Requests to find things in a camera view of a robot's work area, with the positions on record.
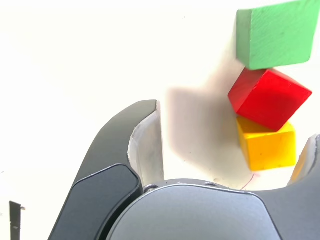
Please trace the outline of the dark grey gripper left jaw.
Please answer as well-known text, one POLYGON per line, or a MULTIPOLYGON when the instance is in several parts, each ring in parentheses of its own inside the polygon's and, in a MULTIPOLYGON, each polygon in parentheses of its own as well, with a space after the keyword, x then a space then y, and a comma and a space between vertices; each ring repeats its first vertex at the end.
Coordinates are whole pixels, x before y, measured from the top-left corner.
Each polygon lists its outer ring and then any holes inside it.
POLYGON ((120 214, 164 180, 161 105, 125 108, 93 140, 49 235, 51 240, 104 240, 120 214))

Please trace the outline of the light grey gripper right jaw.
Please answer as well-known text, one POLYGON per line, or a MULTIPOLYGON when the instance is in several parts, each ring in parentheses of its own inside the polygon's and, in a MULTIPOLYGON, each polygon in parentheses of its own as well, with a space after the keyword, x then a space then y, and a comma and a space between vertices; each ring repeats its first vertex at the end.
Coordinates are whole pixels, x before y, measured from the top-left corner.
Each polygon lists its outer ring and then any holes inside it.
POLYGON ((317 240, 320 137, 310 137, 283 188, 239 191, 194 184, 158 188, 133 202, 109 240, 317 240))

